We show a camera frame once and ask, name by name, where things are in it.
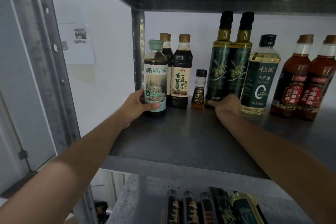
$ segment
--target right hand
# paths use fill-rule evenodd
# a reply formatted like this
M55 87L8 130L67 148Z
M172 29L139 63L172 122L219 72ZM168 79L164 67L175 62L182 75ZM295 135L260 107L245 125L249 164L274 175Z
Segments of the right hand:
M240 105L240 99L237 98L237 96L234 94L229 94L221 101L210 100L208 101L208 103L215 107L217 116L220 116L221 114L225 114L227 112L239 115L242 108Z

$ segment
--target green label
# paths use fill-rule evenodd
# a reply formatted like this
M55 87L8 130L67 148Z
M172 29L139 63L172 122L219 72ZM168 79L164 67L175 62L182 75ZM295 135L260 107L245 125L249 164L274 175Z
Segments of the green label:
M224 88L225 77L228 73L227 62L230 48L213 47L209 67L206 98L209 100L220 100Z
M230 61L227 64L228 75L224 92L225 96L232 93L240 98L250 53L250 48L230 49Z
M258 224L247 199L239 199L234 202L234 208L242 224Z
M265 108L277 68L277 63L250 61L241 97L242 105Z

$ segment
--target human arm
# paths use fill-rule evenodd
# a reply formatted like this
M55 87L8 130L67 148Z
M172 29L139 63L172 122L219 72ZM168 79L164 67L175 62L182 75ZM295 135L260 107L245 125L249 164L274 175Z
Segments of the human arm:
M291 196L314 223L336 223L336 175L295 144L239 116L235 95L209 101L221 123L263 171Z
M0 223L63 223L102 165L123 128L159 103L142 104L144 90L67 148L0 208Z

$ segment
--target metal shelf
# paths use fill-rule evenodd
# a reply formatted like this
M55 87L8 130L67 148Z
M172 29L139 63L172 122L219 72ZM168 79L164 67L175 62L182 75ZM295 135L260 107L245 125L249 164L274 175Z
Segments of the metal shelf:
M336 170L335 112L322 109L315 122L274 117L268 110L262 116L243 117ZM102 168L290 198L223 127L214 111L190 106L167 108L161 118L141 116L133 121L117 138Z
M130 175L107 224L160 223L162 201L169 189L176 190L179 198L184 191L191 190L196 200L200 199L200 192L209 190L192 183ZM292 200L269 197L256 197L256 200L269 224L312 224Z

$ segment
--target gold bottle cap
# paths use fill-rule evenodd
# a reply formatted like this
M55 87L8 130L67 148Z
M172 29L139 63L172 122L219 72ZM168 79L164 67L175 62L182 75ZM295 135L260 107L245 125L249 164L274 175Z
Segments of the gold bottle cap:
M180 43L190 43L190 35L189 34L180 34L179 42Z
M297 44L312 44L314 40L314 35L300 35L299 40L297 40Z
M336 44L336 35L327 35L323 44Z
M171 34L160 33L160 40L164 42L170 42Z

